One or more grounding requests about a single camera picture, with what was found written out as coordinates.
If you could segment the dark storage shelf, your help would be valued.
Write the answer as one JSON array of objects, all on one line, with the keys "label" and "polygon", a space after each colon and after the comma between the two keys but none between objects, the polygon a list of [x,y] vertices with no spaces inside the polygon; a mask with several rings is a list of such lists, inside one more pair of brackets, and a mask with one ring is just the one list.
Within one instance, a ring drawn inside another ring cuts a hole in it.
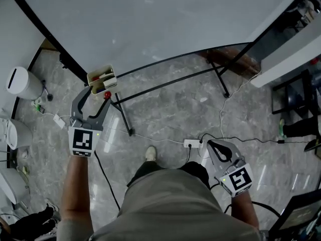
[{"label": "dark storage shelf", "polygon": [[261,61],[264,58],[298,34],[320,14],[321,0],[294,0],[248,52],[257,71],[261,70]]}]

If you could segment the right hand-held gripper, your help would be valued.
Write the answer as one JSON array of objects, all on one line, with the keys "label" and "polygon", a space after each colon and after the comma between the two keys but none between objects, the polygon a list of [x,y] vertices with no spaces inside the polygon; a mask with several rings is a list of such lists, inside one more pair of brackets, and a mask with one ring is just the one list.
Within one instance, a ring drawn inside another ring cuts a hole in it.
[{"label": "right hand-held gripper", "polygon": [[253,183],[252,169],[243,156],[237,159],[236,146],[224,140],[208,140],[207,151],[215,170],[215,179],[236,197],[247,191]]}]

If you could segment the person's left forearm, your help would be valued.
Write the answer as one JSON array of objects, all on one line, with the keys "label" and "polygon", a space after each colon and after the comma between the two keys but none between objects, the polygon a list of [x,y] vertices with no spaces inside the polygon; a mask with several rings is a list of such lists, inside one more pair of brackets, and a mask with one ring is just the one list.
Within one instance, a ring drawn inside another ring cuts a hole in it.
[{"label": "person's left forearm", "polygon": [[93,229],[87,157],[70,157],[61,199],[61,219],[78,221]]}]

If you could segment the black metal chair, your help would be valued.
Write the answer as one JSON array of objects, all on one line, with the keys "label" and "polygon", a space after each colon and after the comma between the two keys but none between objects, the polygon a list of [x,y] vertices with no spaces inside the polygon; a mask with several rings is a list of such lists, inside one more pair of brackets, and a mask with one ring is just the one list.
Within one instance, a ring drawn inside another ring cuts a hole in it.
[{"label": "black metal chair", "polygon": [[316,88],[312,85],[312,75],[306,69],[299,75],[272,87],[272,99],[278,98],[280,108],[272,109],[272,114],[294,111],[301,118],[310,112],[313,116],[321,114]]}]

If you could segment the white toilet with raised seat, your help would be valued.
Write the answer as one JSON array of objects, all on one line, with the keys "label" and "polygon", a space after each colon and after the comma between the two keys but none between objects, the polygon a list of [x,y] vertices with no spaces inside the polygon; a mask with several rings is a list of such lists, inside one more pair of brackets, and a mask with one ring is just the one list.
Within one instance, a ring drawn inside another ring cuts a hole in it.
[{"label": "white toilet with raised seat", "polygon": [[26,148],[32,144],[32,132],[22,122],[11,119],[0,108],[0,152],[5,152],[7,146],[15,150]]}]

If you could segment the person's beige shirt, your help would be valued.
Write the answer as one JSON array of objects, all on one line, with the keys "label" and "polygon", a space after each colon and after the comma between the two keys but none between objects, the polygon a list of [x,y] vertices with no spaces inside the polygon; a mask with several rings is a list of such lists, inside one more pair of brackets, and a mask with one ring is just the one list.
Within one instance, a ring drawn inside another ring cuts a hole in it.
[{"label": "person's beige shirt", "polygon": [[117,218],[97,231],[78,220],[61,221],[57,241],[260,241],[260,235],[224,214],[198,178],[167,169],[134,181]]}]

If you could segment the person's black trousers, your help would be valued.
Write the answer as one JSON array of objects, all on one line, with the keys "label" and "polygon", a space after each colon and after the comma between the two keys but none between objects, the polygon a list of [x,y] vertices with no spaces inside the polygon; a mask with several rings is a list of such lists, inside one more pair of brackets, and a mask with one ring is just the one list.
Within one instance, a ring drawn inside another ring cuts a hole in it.
[{"label": "person's black trousers", "polygon": [[[127,187],[129,187],[135,180],[149,174],[155,171],[159,170],[165,170],[165,168],[162,168],[159,166],[156,161],[146,161],[144,162],[140,168],[136,171],[134,177],[131,179],[131,181],[127,184]],[[209,175],[205,167],[203,167],[201,164],[197,162],[187,162],[178,170],[185,171],[189,173],[190,175],[193,175],[197,178],[199,178],[208,189],[210,189],[209,185]]]}]

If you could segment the person's right forearm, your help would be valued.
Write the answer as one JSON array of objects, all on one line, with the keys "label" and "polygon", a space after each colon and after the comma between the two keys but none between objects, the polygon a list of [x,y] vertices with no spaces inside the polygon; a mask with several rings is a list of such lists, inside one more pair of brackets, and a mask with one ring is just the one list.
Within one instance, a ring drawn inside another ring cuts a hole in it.
[{"label": "person's right forearm", "polygon": [[259,229],[259,221],[248,191],[231,198],[231,216]]}]

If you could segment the white cabinet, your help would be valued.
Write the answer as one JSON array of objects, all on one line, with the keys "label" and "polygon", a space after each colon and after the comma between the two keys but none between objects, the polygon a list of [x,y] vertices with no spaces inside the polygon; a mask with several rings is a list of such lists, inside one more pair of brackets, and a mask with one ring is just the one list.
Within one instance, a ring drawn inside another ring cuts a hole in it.
[{"label": "white cabinet", "polygon": [[251,80],[262,87],[321,54],[321,35],[304,40],[298,35],[261,61],[261,74]]}]

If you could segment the small green bottle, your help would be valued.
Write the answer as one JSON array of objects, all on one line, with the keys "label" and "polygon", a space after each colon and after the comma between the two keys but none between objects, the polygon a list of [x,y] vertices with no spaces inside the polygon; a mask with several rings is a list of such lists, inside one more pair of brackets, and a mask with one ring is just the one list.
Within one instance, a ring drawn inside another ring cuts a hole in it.
[{"label": "small green bottle", "polygon": [[46,110],[43,107],[43,99],[41,97],[32,100],[31,105],[36,109],[37,112],[44,114]]}]

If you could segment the white lidded bin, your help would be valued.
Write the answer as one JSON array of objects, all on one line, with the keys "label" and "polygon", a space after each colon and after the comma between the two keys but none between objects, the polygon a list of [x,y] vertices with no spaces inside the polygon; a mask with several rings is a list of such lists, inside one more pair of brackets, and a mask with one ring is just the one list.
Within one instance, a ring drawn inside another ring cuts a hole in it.
[{"label": "white lidded bin", "polygon": [[7,78],[6,90],[19,98],[36,100],[43,93],[42,82],[24,67],[14,67]]}]

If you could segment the person's beige shoe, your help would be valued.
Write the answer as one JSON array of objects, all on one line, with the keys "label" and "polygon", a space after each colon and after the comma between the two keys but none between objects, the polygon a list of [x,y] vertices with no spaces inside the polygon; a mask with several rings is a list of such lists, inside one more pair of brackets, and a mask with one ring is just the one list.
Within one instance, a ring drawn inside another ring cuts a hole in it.
[{"label": "person's beige shoe", "polygon": [[145,159],[147,162],[155,162],[156,161],[156,148],[154,146],[149,146],[145,152]]}]

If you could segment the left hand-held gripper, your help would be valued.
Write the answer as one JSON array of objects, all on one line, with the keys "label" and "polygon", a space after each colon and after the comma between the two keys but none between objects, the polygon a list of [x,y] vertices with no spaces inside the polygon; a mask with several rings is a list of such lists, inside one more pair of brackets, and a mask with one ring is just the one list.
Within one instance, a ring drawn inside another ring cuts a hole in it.
[{"label": "left hand-held gripper", "polygon": [[103,131],[103,121],[111,104],[110,98],[105,99],[96,115],[91,115],[87,120],[83,120],[82,108],[91,90],[91,86],[84,88],[71,104],[68,136],[69,149],[73,156],[91,157],[94,154]]}]

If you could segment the beige box with red button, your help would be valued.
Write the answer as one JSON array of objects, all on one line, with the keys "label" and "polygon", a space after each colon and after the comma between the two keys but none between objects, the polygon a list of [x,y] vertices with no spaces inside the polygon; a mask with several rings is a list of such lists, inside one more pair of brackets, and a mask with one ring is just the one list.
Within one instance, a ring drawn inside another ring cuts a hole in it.
[{"label": "beige box with red button", "polygon": [[103,66],[102,68],[99,68],[99,69],[94,70],[94,71],[92,71],[92,72],[89,72],[89,73],[87,74],[87,82],[88,82],[88,85],[89,85],[89,86],[92,86],[91,93],[92,93],[94,96],[96,96],[96,97],[104,97],[104,94],[105,94],[105,92],[107,92],[107,91],[111,92],[112,94],[118,92],[118,87],[117,87],[117,85],[116,85],[116,86],[113,87],[113,88],[105,89],[104,92],[101,92],[101,93],[99,93],[99,94],[96,94],[96,90],[97,90],[97,89],[105,88],[104,85],[103,85],[103,81],[104,81],[104,80],[110,79],[110,78],[114,78],[114,77],[117,79],[117,77],[116,77],[115,72],[114,72],[114,76],[113,76],[113,77],[109,76],[109,77],[105,77],[105,78],[102,78],[102,79],[98,79],[98,80],[96,80],[96,81],[92,81],[92,78],[95,77],[95,76],[100,76],[101,74],[105,73],[106,71],[108,71],[108,70],[110,70],[110,69],[112,69],[113,72],[114,72],[114,69],[113,69],[112,65],[105,65],[105,66]]}]

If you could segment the black-framed screen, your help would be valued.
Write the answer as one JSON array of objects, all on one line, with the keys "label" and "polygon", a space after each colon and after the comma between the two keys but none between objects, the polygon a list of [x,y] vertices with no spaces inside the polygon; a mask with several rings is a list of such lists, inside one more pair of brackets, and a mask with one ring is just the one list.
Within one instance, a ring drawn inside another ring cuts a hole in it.
[{"label": "black-framed screen", "polygon": [[294,231],[308,226],[321,210],[321,189],[297,195],[288,205],[276,223],[269,230],[269,240],[289,237]]}]

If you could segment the small white power adapter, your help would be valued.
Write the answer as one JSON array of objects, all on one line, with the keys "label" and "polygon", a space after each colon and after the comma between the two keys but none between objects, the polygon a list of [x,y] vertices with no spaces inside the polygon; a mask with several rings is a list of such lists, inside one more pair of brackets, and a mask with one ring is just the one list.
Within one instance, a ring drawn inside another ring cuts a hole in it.
[{"label": "small white power adapter", "polygon": [[63,129],[66,125],[66,123],[62,120],[62,118],[57,114],[54,115],[53,120],[59,126],[60,129]]}]

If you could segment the white power strip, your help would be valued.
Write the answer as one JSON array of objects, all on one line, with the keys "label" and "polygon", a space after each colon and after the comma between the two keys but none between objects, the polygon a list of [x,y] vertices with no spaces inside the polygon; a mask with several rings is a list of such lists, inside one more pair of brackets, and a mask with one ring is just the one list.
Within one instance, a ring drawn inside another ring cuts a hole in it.
[{"label": "white power strip", "polygon": [[200,149],[203,147],[203,141],[197,139],[184,139],[183,145],[185,148]]}]

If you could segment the black toilet brush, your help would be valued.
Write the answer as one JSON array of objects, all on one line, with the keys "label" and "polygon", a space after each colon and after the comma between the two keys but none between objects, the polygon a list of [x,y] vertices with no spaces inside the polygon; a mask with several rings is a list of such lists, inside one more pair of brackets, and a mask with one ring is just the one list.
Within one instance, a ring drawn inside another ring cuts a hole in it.
[{"label": "black toilet brush", "polygon": [[47,96],[47,100],[48,101],[52,101],[53,100],[53,95],[46,88],[46,81],[42,80],[41,83],[42,83],[42,86],[43,86],[43,91],[45,92],[45,94]]}]

